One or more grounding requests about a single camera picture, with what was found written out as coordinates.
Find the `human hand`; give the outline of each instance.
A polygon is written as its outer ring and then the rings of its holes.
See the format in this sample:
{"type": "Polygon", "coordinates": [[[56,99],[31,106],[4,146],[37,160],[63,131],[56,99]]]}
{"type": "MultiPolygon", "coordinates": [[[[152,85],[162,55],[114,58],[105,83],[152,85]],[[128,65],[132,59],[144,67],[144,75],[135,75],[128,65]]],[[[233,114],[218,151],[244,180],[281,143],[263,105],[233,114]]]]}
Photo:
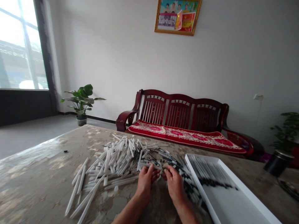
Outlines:
{"type": "Polygon", "coordinates": [[[186,202],[187,198],[183,186],[183,178],[172,166],[164,167],[164,174],[162,178],[167,181],[169,195],[174,206],[186,202]]]}
{"type": "Polygon", "coordinates": [[[144,166],[139,173],[138,185],[135,195],[142,198],[146,204],[150,201],[150,189],[152,183],[154,183],[160,176],[160,170],[154,170],[154,165],[150,167],[144,166]]]}

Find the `pile of pens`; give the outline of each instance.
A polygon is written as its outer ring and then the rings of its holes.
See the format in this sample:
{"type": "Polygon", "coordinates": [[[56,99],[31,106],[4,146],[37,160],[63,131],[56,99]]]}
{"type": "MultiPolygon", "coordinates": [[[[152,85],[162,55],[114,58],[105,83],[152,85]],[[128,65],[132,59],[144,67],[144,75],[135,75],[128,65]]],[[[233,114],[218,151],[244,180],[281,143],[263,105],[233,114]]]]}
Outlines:
{"type": "Polygon", "coordinates": [[[182,176],[184,190],[189,200],[191,200],[194,204],[196,204],[200,208],[203,202],[202,197],[192,178],[191,172],[189,171],[185,160],[181,156],[178,156],[176,153],[175,156],[177,159],[175,159],[172,155],[170,155],[168,151],[165,152],[162,149],[159,150],[160,152],[158,153],[162,156],[162,158],[165,161],[167,161],[169,165],[173,166],[178,171],[178,173],[182,176]]]}
{"type": "Polygon", "coordinates": [[[199,207],[201,206],[202,198],[184,159],[175,155],[176,160],[169,151],[160,148],[168,146],[167,144],[147,143],[127,136],[113,136],[115,142],[108,142],[103,145],[103,152],[95,152],[96,160],[88,169],[87,162],[89,158],[85,160],[79,169],[72,182],[74,189],[65,216],[69,214],[75,197],[78,195],[77,207],[70,218],[74,218],[85,206],[78,221],[78,224],[81,224],[101,182],[103,182],[102,190],[114,188],[114,192],[117,192],[119,186],[137,180],[142,167],[149,167],[150,163],[154,164],[155,169],[161,171],[160,174],[163,172],[162,167],[164,164],[168,163],[173,166],[183,177],[184,189],[188,198],[199,207]],[[80,201],[83,192],[88,192],[88,194],[80,201]]]}
{"type": "Polygon", "coordinates": [[[238,190],[233,180],[218,163],[212,163],[204,158],[191,155],[189,161],[202,185],[221,186],[238,190]]]}

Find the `black object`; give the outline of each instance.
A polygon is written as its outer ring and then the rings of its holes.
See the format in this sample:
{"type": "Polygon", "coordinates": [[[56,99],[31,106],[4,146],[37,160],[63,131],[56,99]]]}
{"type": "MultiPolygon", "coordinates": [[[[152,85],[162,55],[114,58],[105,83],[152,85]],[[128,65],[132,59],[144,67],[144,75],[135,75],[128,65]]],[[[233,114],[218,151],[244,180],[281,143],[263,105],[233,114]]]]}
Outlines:
{"type": "Polygon", "coordinates": [[[295,189],[293,185],[291,185],[289,182],[279,180],[278,178],[277,181],[284,191],[286,191],[292,198],[299,201],[299,192],[295,189]]]}
{"type": "Polygon", "coordinates": [[[275,150],[274,154],[265,165],[264,170],[275,177],[279,177],[293,159],[294,156],[280,150],[275,150]]]}

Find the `gold frame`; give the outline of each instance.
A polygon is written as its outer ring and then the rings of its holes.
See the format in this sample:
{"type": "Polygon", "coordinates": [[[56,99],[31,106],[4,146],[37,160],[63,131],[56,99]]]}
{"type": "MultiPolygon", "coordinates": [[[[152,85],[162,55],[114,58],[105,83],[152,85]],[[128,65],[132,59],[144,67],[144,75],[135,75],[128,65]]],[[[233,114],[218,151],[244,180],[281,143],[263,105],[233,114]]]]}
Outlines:
{"type": "Polygon", "coordinates": [[[199,10],[200,10],[200,7],[202,5],[202,0],[189,0],[189,1],[190,2],[199,2],[198,8],[196,10],[196,16],[195,16],[195,20],[194,20],[194,23],[193,23],[192,32],[179,31],[179,30],[175,31],[175,30],[162,30],[162,29],[158,29],[158,20],[159,20],[159,14],[160,14],[161,0],[159,0],[159,3],[158,3],[155,32],[156,33],[170,33],[170,34],[179,34],[179,35],[194,36],[194,32],[195,32],[195,28],[196,28],[196,24],[197,24],[197,19],[198,19],[198,15],[199,15],[199,10]]]}

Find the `floor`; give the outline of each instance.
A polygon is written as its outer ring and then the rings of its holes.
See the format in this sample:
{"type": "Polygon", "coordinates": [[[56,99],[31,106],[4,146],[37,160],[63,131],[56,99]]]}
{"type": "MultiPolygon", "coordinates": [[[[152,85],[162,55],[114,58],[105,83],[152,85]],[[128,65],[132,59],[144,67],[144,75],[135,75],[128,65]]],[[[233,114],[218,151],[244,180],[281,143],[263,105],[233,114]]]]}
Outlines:
{"type": "MultiPolygon", "coordinates": [[[[87,124],[116,130],[116,125],[88,119],[87,124]]],[[[58,115],[0,127],[0,160],[78,128],[75,115],[58,115]]]]}

